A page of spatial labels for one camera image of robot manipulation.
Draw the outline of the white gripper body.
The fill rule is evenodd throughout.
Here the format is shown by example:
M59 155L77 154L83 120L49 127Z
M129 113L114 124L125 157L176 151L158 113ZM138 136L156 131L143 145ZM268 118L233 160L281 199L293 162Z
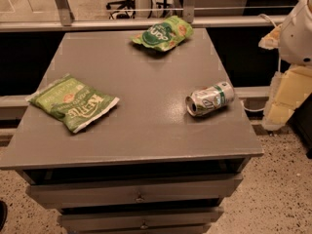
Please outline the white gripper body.
M299 0L282 23L279 55L297 65L312 64L312 0Z

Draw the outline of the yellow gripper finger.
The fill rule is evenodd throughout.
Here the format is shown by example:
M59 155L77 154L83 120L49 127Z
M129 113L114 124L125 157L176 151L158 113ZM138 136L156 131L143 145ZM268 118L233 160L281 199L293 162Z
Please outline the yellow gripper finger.
M282 128L311 94L311 66L292 64L284 73L276 72L264 107L262 127L267 131Z
M280 47L281 28L281 24L274 27L268 34L260 39L258 46L266 50L278 49Z

